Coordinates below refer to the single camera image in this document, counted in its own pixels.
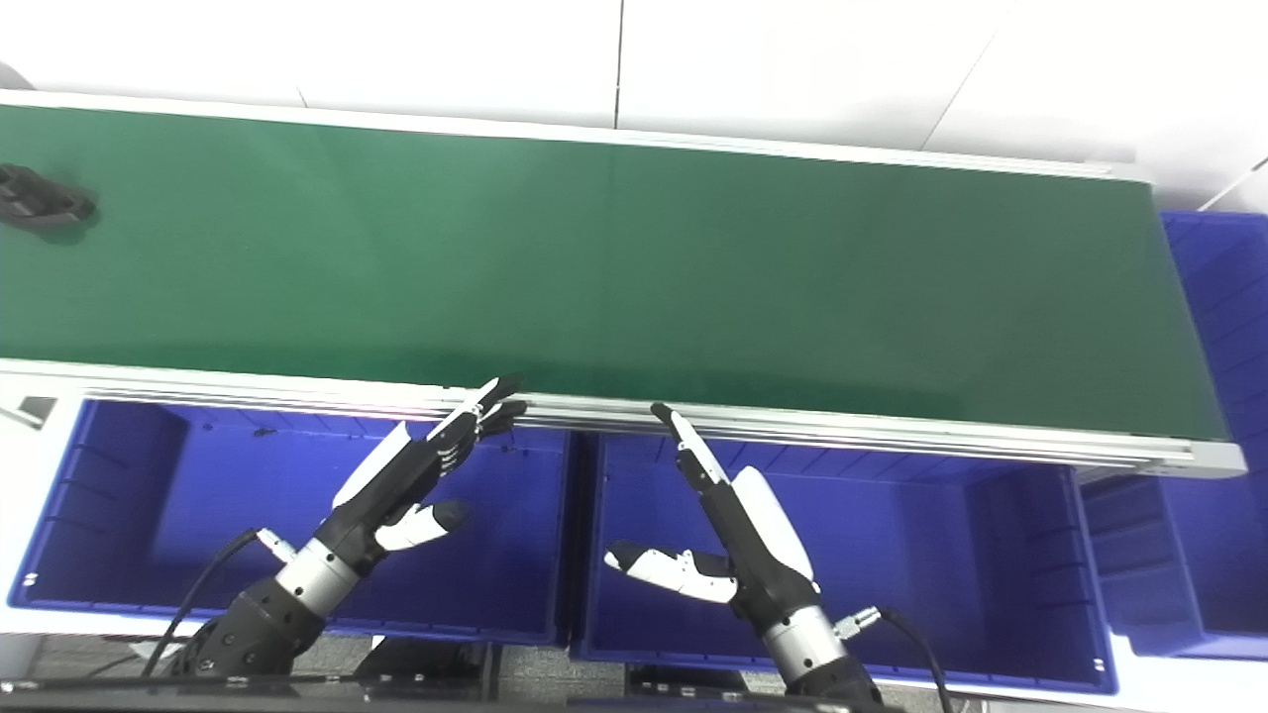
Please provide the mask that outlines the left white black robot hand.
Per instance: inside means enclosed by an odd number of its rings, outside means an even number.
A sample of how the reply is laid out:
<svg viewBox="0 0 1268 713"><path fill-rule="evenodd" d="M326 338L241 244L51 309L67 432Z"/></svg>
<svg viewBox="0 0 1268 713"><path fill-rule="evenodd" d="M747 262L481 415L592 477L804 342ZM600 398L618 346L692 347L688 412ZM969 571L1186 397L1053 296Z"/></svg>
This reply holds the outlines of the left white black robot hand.
<svg viewBox="0 0 1268 713"><path fill-rule="evenodd" d="M525 414L526 402L516 398L522 381L519 373L491 379L425 435L397 422L337 491L331 515L314 532L321 559L366 577L385 554L444 535L451 518L434 514L424 500L484 438L508 433Z"/></svg>

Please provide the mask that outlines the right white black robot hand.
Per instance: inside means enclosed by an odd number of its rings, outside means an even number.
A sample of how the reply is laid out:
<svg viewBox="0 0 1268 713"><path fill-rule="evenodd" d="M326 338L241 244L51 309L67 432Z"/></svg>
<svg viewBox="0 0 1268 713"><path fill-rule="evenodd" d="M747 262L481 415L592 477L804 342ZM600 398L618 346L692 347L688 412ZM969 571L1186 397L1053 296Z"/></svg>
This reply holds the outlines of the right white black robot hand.
<svg viewBox="0 0 1268 713"><path fill-rule="evenodd" d="M730 477L678 410L664 402L649 410L670 429L678 447L678 473L725 554L614 540L605 551L605 565L680 596L725 603L767 641L827 638L833 644L836 632L823 610L809 556L765 474L744 466Z"/></svg>

